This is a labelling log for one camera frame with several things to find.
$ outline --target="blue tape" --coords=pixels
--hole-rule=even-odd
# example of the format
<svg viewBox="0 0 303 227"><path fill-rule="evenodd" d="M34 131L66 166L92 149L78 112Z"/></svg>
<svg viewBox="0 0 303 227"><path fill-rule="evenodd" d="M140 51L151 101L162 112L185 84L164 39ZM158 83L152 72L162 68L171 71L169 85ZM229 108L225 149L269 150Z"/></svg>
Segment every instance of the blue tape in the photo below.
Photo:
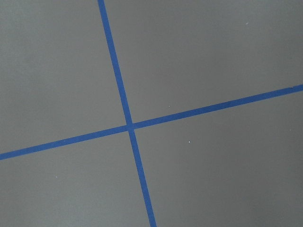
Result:
<svg viewBox="0 0 303 227"><path fill-rule="evenodd" d="M139 175L139 180L140 180L141 190L143 193L147 216L150 221L151 227L156 227L157 226L156 219L155 219L153 209L152 209L152 203L151 203L151 199L150 199L150 194L148 192L148 187L147 187L147 183L146 183L146 179L145 179L145 174L144 174L144 170L143 170L143 165L142 165L142 161L141 161L141 157L140 157L140 152L139 152L136 135L135 135L134 130L128 130L128 134L129 134L129 138L131 140L131 144L132 144L132 148L133 148L134 160L135 160L135 163L137 166L137 171L138 171L138 175Z"/></svg>
<svg viewBox="0 0 303 227"><path fill-rule="evenodd" d="M135 133L133 130L133 121L132 121L131 113L129 110L127 98L126 98L126 92L125 92L125 88L123 85L123 80L122 80L122 76L121 76L121 71L120 71L120 67L119 67L119 63L118 63L118 58L117 58L117 54L116 54L116 50L115 50L112 33L110 30L110 26L109 26L109 21L108 21L108 17L107 17L107 13L106 13L105 4L104 4L103 0L98 0L98 4L99 4L100 14L101 14L104 32L105 32L105 36L106 36L106 40L107 40L108 50L109 50L110 58L111 58L111 61L113 64L115 78L116 78L116 82L117 82L117 86L118 86L118 90L119 90L119 94L120 94L120 98L121 98L121 103L122 103L122 107L123 107L123 111L124 111L124 115L125 115L126 125L128 127L129 138L130 138L130 141L132 144L134 159L136 162L137 172L138 172L138 176L139 176L139 180L140 180L140 185L141 185L141 190L142 190L142 194L143 194L143 198L144 198L144 202L145 202L147 216L148 216L148 219L150 222L150 226L157 227L155 216L154 216L153 209L152 209L152 202L150 199L150 195L149 195L148 188L147 188L147 182L145 179L145 174L143 171L143 165L142 165L142 161L141 161L141 157L140 157L139 147L138 147L137 139L136 139L136 136L135 136Z"/></svg>
<svg viewBox="0 0 303 227"><path fill-rule="evenodd" d="M171 115L167 115L167 116L163 116L163 117L158 117L158 118L154 118L154 119L150 119L150 120L146 120L146 121L142 121L142 122L137 122L137 123L133 124L133 128L134 129L144 128L144 127L161 124L161 123L165 123L165 122L170 122L170 121L174 121L174 120L178 120L178 119L182 119L182 118L187 118L187 117L196 116L196 115L200 115L200 114L204 114L204 113L209 113L209 112L218 111L218 110L222 110L222 109L226 109L226 108L231 108L231 107L238 106L238 105L244 105L244 104L253 103L253 102L257 102L257 101L261 101L261 100L265 100L265 99L269 99L269 98L284 96L284 95L288 95L288 94L300 92L300 91L303 91L303 85L297 85L294 87L266 92L266 93L255 95L255 96L240 98L240 99L228 101L225 103L219 103L219 104L210 105L210 106L206 106L206 107L202 107L202 108L198 108L198 109L194 109L194 110L184 111L184 112L175 113L175 114L171 114Z"/></svg>
<svg viewBox="0 0 303 227"><path fill-rule="evenodd" d="M123 112L124 112L124 116L125 116L125 120L126 120L126 125L131 126L133 123L132 117L131 117L131 113L130 113L127 98L126 98L126 92L125 92L125 88L123 85L123 80L122 80L121 71L120 71L120 67L119 67L119 63L118 63L118 58L117 58L117 54L116 54L116 50L115 50L114 40L113 40L112 33L110 30L110 26L109 26L109 21L108 21L108 17L107 17L107 13L106 13L105 4L104 4L103 0L98 0L98 4L99 4L99 10L100 10L102 23L103 23L103 27L104 27L105 37L106 37L106 41L107 41L107 45L108 45L108 50L109 50L110 58L111 58L111 61L113 64L116 82L118 85L118 90L119 90L119 95L120 95Z"/></svg>
<svg viewBox="0 0 303 227"><path fill-rule="evenodd" d="M21 155L26 155L26 154L31 154L31 153L35 153L38 151L52 149L52 148L57 148L57 147L61 147L61 146L65 146L65 145L69 145L69 144L73 144L73 143L79 143L79 142L86 141L86 140L92 140L92 139L96 139L96 138L100 138L100 137L104 137L104 136L121 133L124 131L127 131L126 125L112 128L112 129L97 131L97 132L93 132L93 133L89 133L89 134L85 134L85 135L75 136L75 137L71 137L68 139L58 140L55 142L41 144L41 145L29 147L29 148L14 150L14 151L0 154L0 160L4 160L7 158L11 158L11 157L17 157L17 156L21 156Z"/></svg>

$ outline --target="gray surface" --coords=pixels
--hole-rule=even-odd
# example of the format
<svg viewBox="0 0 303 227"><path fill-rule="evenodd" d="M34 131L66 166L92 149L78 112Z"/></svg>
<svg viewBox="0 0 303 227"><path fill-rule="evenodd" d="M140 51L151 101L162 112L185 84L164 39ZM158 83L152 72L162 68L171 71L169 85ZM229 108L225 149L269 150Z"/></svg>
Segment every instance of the gray surface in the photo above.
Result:
<svg viewBox="0 0 303 227"><path fill-rule="evenodd" d="M106 0L135 122L302 84L301 0Z"/></svg>
<svg viewBox="0 0 303 227"><path fill-rule="evenodd" d="M125 124L97 1L0 0L0 153Z"/></svg>
<svg viewBox="0 0 303 227"><path fill-rule="evenodd" d="M158 226L303 226L301 116L299 93L137 130Z"/></svg>
<svg viewBox="0 0 303 227"><path fill-rule="evenodd" d="M8 227L147 227L127 133L0 162Z"/></svg>

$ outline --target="blue tape line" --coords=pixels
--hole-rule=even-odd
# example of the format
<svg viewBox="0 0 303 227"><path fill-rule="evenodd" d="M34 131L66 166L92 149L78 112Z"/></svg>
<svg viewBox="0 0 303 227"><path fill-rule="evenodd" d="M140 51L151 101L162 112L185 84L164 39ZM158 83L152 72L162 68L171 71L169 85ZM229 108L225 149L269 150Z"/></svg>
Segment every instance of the blue tape line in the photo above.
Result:
<svg viewBox="0 0 303 227"><path fill-rule="evenodd" d="M112 60L115 78L116 78L116 82L117 82L117 86L118 86L118 90L119 90L119 94L120 94L120 98L121 98L121 103L122 103L122 107L123 107L123 111L124 111L124 115L125 115L126 125L128 127L129 138L130 138L132 148L133 148L134 159L136 162L137 172L138 172L138 176L139 176L139 180L140 180L140 185L141 185L141 190L142 190L142 194L143 194L143 198L144 198L144 202L145 202L147 216L148 216L148 219L150 222L150 226L157 227L155 216L154 216L153 209L152 209L152 202L150 199L150 195L149 195L148 188L147 188L147 182L146 182L144 171L143 171L143 165L142 165L142 161L141 161L141 157L140 157L139 147L138 147L137 139L136 139L136 136L135 136L135 133L133 130L133 121L132 121L131 113L129 110L127 98L126 98L126 92L125 92L125 88L123 85L121 71L120 71L120 67L119 67L119 63L118 63L118 58L117 58L117 54L116 54L116 50L115 50L112 33L110 30L110 26L109 26L109 21L108 21L108 17L107 17L107 13L106 13L104 0L98 0L98 4L99 4L100 14L101 14L104 32L105 32L105 36L106 36L106 40L107 40L108 50L109 50L110 58Z"/></svg>
<svg viewBox="0 0 303 227"><path fill-rule="evenodd" d="M156 219L155 219L153 209L152 209L152 203L151 203L151 199L150 199L150 194L148 192L148 187L147 187L145 174L144 174L144 170L143 170L143 165L142 165L142 161L141 161L141 157L140 157L136 134L135 134L134 130L129 130L128 134L129 134L129 138L131 140L131 144L132 144L132 148L133 148L134 159L135 159L136 166L137 166L137 171L138 171L138 175L139 175L139 180L140 180L141 190L143 193L147 216L148 216L151 227L156 227L157 226Z"/></svg>
<svg viewBox="0 0 303 227"><path fill-rule="evenodd" d="M113 64L116 82L118 85L118 90L119 90L119 95L120 95L123 112L124 112L124 116L125 116L125 120L126 120L126 125L131 126L133 123L132 117L131 117L131 113L130 113L127 98L126 98L126 92L125 92L125 88L123 85L123 80L122 80L121 71L120 71L120 67L119 67L119 63L118 63L118 58L117 58L117 54L116 54L116 50L115 50L114 40L113 40L112 33L110 30L110 26L109 26L109 21L108 21L108 17L107 17L107 13L106 13L105 4L104 4L103 0L98 0L98 4L99 4L99 10L100 10L101 19L102 19L102 23L103 23L103 27L104 27L105 37L106 37L106 41L107 41L107 45L108 45L108 50L109 50L110 58L111 58L111 61Z"/></svg>
<svg viewBox="0 0 303 227"><path fill-rule="evenodd" d="M161 124L161 123L165 123L165 122L170 122L170 121L174 121L174 120L178 120L178 119L182 119L182 118L187 118L187 117L196 116L196 115L200 115L200 114L204 114L204 113L209 113L209 112L213 112L213 111L217 111L217 110L231 108L231 107L238 106L238 105L244 105L244 104L253 103L253 102L257 102L257 101L261 101L261 100L265 100L265 99L269 99L269 98L284 96L284 95L288 95L288 94L300 92L300 91L303 91L303 85L297 85L294 87L266 92L266 93L255 95L255 96L240 98L240 99L228 101L225 103L219 103L219 104L210 105L210 106L206 106L206 107L202 107L202 108L198 108L198 109L194 109L194 110L184 111L184 112L180 112L180 113L171 114L168 116L163 116L163 117L158 117L158 118L154 118L154 119L150 119L150 120L146 120L146 121L142 121L142 122L137 122L137 123L133 124L133 126L134 126L133 128L134 129L144 128L144 127Z"/></svg>
<svg viewBox="0 0 303 227"><path fill-rule="evenodd" d="M127 131L126 125L112 128L112 129L97 131L97 132L93 132L93 133L89 133L89 134L85 134L85 135L75 136L75 137L71 137L71 138L64 139L64 140L58 140L55 142L41 144L41 145L33 146L30 148L14 150L11 152L0 154L0 160L4 160L7 158L11 158L11 157L17 157L17 156L21 156L21 155L26 155L26 154L31 154L31 153L35 153L38 151L52 149L52 148L57 148L57 147L61 147L61 146L65 146L65 145L69 145L69 144L73 144L73 143L79 143L79 142L86 141L86 140L92 140L92 139L96 139L96 138L100 138L100 137L104 137L104 136L121 133L124 131Z"/></svg>

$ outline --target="floor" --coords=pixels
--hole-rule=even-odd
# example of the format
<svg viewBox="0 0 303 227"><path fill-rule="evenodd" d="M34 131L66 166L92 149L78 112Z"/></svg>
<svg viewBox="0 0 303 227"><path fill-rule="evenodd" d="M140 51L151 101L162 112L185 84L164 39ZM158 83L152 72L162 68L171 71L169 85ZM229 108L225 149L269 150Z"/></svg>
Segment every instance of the floor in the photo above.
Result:
<svg viewBox="0 0 303 227"><path fill-rule="evenodd" d="M303 3L0 0L0 223L301 227Z"/></svg>

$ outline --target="gray floor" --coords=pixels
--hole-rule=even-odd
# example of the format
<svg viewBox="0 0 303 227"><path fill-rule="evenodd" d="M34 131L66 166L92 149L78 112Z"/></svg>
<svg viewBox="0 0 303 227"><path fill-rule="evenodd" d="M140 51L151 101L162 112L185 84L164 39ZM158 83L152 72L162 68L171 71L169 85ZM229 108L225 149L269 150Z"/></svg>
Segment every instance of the gray floor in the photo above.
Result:
<svg viewBox="0 0 303 227"><path fill-rule="evenodd" d="M134 122L303 83L302 1L105 4ZM96 0L0 0L0 106L0 154L125 125ZM301 227L302 115L301 92L137 129L157 226ZM127 132L0 182L0 226L150 225Z"/></svg>

